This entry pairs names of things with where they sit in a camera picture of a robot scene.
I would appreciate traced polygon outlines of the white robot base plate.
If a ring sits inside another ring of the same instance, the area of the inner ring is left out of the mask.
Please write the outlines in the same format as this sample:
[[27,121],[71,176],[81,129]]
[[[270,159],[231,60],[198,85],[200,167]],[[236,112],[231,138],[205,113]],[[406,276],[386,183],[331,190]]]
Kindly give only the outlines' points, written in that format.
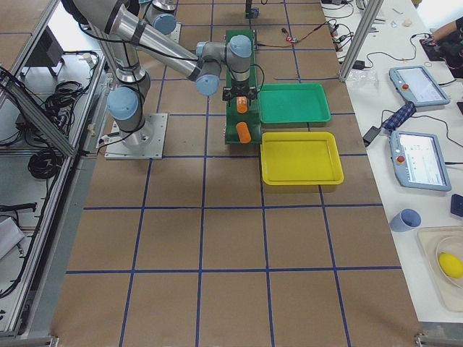
[[119,131],[118,124],[113,121],[111,131],[115,136],[105,136],[104,157],[107,160],[160,160],[168,122],[167,113],[150,113],[145,115],[144,126],[128,136]]

